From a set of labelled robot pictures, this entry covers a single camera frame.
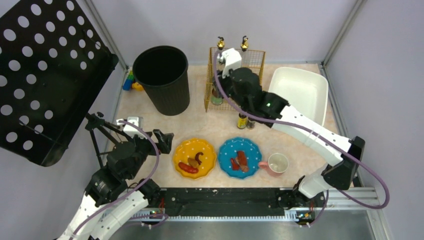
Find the sauce bottle yellow cap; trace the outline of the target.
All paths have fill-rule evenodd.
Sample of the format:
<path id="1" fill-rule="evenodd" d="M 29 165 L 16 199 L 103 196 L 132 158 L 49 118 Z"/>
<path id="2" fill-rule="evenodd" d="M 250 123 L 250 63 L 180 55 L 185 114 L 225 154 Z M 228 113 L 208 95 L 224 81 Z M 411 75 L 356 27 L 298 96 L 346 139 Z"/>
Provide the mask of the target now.
<path id="1" fill-rule="evenodd" d="M 224 102 L 223 97 L 215 86 L 212 87 L 210 101 L 215 106 L 219 106 Z"/>

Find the glass oil bottle clear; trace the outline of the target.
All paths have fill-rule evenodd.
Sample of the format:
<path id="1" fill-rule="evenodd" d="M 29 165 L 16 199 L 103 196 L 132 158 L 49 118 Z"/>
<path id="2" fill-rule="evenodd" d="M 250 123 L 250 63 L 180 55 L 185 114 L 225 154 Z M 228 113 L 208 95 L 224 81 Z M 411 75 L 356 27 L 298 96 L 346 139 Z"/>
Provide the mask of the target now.
<path id="1" fill-rule="evenodd" d="M 216 44 L 219 51 L 222 51 L 225 48 L 225 39 L 222 36 L 218 36 L 218 42 Z"/>

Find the glass oil bottle brown liquid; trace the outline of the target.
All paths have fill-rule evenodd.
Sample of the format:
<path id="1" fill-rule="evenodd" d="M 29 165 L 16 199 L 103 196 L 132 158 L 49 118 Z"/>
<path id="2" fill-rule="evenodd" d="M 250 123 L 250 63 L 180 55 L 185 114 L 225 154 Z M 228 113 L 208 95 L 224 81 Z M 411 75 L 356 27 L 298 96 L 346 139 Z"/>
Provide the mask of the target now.
<path id="1" fill-rule="evenodd" d="M 243 53 L 246 52 L 249 49 L 248 40 L 249 40 L 249 38 L 248 38 L 247 35 L 245 35 L 245 36 L 242 37 L 242 42 L 240 44 L 240 49 L 241 49 L 241 51 Z"/>

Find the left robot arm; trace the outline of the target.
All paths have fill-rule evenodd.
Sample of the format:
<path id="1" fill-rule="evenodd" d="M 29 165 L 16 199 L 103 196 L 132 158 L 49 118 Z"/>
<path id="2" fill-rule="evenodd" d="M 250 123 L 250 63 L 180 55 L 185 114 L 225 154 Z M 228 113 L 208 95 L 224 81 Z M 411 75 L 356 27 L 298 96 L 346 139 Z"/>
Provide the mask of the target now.
<path id="1" fill-rule="evenodd" d="M 106 164 L 92 175 L 77 212 L 59 239 L 108 240 L 156 197 L 159 188 L 151 173 L 133 189 L 127 181 L 135 178 L 148 156 L 169 154 L 174 134 L 159 129 L 139 132 L 133 127 L 114 132 L 126 140 L 105 133 L 114 147 L 106 153 Z"/>

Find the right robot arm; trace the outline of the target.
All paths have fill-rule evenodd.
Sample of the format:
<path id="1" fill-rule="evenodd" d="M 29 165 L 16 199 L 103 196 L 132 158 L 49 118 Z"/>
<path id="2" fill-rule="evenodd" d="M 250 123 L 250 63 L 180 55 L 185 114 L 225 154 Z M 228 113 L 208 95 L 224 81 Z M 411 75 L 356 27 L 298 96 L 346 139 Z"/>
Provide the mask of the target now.
<path id="1" fill-rule="evenodd" d="M 309 144 L 326 161 L 315 172 L 302 176 L 292 194 L 309 200 L 329 189 L 344 193 L 353 182 L 362 157 L 365 141 L 338 135 L 300 113 L 288 100 L 262 89 L 259 77 L 249 68 L 230 70 L 227 75 L 216 70 L 214 84 L 218 92 L 241 114 Z"/>

